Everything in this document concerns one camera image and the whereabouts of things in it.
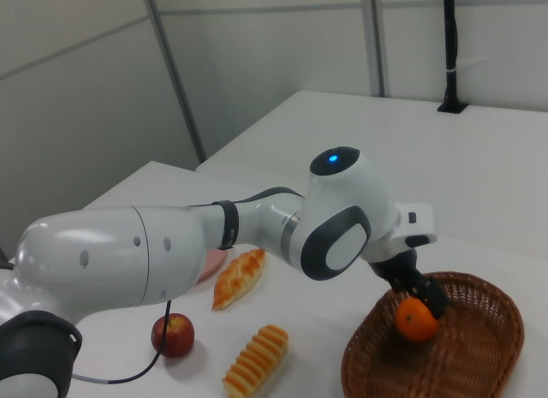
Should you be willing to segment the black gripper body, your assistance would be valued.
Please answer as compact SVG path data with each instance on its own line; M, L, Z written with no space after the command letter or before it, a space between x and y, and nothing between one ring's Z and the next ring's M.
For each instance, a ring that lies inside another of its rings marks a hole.
M420 281L423 276L416 268L417 252L414 249L398 253L395 257L382 262L370 263L373 272L380 278L387 281L399 279L402 282L407 280Z

